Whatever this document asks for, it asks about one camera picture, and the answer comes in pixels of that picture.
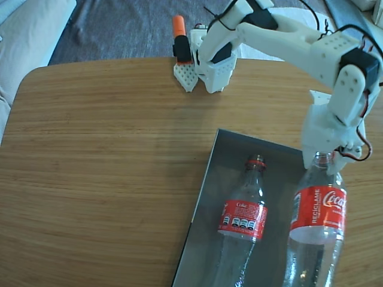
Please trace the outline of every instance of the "plastic bottle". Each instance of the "plastic bottle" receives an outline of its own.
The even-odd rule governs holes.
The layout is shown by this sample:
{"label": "plastic bottle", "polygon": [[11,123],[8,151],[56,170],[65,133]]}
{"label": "plastic bottle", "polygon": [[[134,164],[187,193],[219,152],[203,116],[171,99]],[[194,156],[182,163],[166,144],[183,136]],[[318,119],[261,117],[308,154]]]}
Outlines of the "plastic bottle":
{"label": "plastic bottle", "polygon": [[283,287],[330,287],[345,232],[346,190],[328,175],[332,154],[317,153],[298,184]]}
{"label": "plastic bottle", "polygon": [[223,244],[213,287],[242,287],[251,253],[262,238],[268,211],[262,188],[266,165],[262,156],[253,155],[245,167],[222,211],[218,232],[223,235]]}

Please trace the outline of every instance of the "silver tray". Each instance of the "silver tray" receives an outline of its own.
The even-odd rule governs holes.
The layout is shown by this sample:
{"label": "silver tray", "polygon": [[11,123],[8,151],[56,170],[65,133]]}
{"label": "silver tray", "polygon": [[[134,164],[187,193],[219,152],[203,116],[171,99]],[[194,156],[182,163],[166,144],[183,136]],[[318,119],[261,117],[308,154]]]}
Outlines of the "silver tray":
{"label": "silver tray", "polygon": [[217,227],[224,201],[244,171],[247,157],[256,153],[264,156],[268,166],[263,178],[268,217],[262,241],[253,250],[245,286],[282,286],[293,196],[305,172],[302,153],[219,129],[173,287],[209,287],[219,260],[222,235]]}

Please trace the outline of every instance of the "gray carpet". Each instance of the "gray carpet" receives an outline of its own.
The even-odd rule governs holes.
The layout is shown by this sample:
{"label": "gray carpet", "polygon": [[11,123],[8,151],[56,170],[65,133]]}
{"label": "gray carpet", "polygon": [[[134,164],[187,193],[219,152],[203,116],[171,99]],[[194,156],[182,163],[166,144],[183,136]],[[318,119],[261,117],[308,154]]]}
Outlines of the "gray carpet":
{"label": "gray carpet", "polygon": [[[329,12],[323,0],[306,0],[316,11]],[[183,15],[187,30],[208,24],[228,0],[77,0],[50,65],[127,57],[172,56],[172,17]],[[298,0],[274,0],[276,7],[305,8]]]}
{"label": "gray carpet", "polygon": [[[342,27],[347,24],[354,24],[362,29],[364,29],[366,32],[371,33],[370,28],[366,24],[366,21],[359,10],[358,7],[355,6],[354,3],[352,3],[349,0],[325,0],[325,3],[327,7],[329,8],[333,20],[336,23],[337,27]],[[353,29],[348,29],[344,31],[344,33],[357,38],[357,39],[362,39],[363,35],[362,33],[353,30]]]}

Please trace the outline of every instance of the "coca-cola label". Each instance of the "coca-cola label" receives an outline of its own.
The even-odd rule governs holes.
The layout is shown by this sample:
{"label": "coca-cola label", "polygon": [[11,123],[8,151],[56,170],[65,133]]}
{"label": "coca-cola label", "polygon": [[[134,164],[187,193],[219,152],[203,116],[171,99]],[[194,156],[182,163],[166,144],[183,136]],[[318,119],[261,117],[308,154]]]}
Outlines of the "coca-cola label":
{"label": "coca-cola label", "polygon": [[257,203],[244,200],[225,202],[218,230],[231,231],[262,238],[268,209]]}
{"label": "coca-cola label", "polygon": [[346,192],[333,187],[309,187],[294,198],[291,230],[322,225],[345,229]]}

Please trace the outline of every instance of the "wood grain surface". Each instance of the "wood grain surface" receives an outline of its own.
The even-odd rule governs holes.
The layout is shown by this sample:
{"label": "wood grain surface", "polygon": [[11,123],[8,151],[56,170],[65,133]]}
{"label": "wood grain surface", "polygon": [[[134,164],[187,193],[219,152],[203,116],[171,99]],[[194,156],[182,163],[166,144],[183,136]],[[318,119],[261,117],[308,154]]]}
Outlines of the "wood grain surface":
{"label": "wood grain surface", "polygon": [[[288,63],[239,60],[185,93],[173,59],[72,63],[22,82],[0,148],[0,286],[170,286],[217,128],[300,147],[308,90]],[[343,171],[335,286],[383,286],[383,100],[373,157]]]}

